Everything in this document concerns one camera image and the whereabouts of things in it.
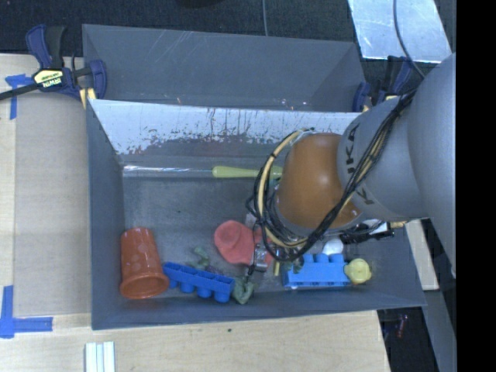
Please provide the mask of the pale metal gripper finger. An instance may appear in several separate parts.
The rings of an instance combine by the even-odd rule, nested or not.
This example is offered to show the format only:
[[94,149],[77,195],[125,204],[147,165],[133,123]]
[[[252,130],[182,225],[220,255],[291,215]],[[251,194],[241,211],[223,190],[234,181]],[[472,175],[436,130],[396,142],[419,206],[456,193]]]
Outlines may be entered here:
[[250,277],[254,273],[266,273],[268,268],[267,250],[264,245],[259,243],[255,245],[253,251],[253,258],[248,267],[247,275]]

